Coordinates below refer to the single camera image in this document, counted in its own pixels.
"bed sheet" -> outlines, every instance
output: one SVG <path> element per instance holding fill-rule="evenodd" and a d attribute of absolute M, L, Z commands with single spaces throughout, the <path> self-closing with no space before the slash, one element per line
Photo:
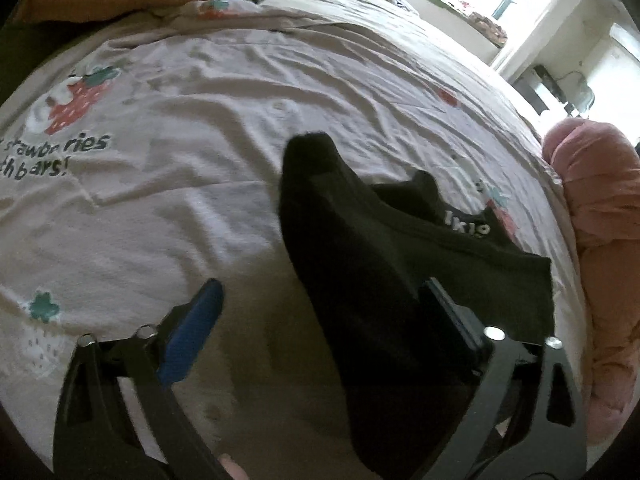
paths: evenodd
<path fill-rule="evenodd" d="M 429 171 L 462 210 L 484 207 L 481 179 L 520 247 L 552 259 L 556 333 L 580 384 L 588 318 L 573 232 L 522 119 L 532 110 L 383 0 L 238 5 L 130 16 L 0 107 L 0 401 L 36 453 L 51 464 L 76 338 L 129 336 L 213 276 L 225 311 L 175 387 L 207 444 L 254 480 L 375 478 L 351 449 L 337 371 L 278 227 L 284 146 L 308 131 L 329 133 L 368 182 Z"/>

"bedding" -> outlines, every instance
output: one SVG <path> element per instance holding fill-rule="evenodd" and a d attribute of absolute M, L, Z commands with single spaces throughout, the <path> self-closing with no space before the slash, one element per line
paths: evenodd
<path fill-rule="evenodd" d="M 420 12 L 418 12 L 417 9 L 415 9 L 415 7 L 412 6 L 412 4 L 410 4 L 407 0 L 385 0 L 385 1 L 395 5 L 396 7 L 399 7 L 400 9 L 406 10 L 407 12 L 411 13 L 414 16 L 418 16 L 418 17 L 420 16 Z"/>
<path fill-rule="evenodd" d="M 640 366 L 640 158 L 611 124 L 570 118 L 545 137 L 577 237 L 593 318 L 588 439 L 617 433 L 634 408 Z"/>
<path fill-rule="evenodd" d="M 213 276 L 225 311 L 175 388 L 207 444 L 254 480 L 375 479 L 278 227 L 284 147 L 307 131 L 368 184 L 426 170 L 459 210 L 491 202 L 519 248 L 551 259 L 556 335 L 582 384 L 574 234 L 536 117 L 383 0 L 210 0 L 110 25 L 0 108 L 2 405 L 50 465 L 76 338 L 129 336 Z"/>

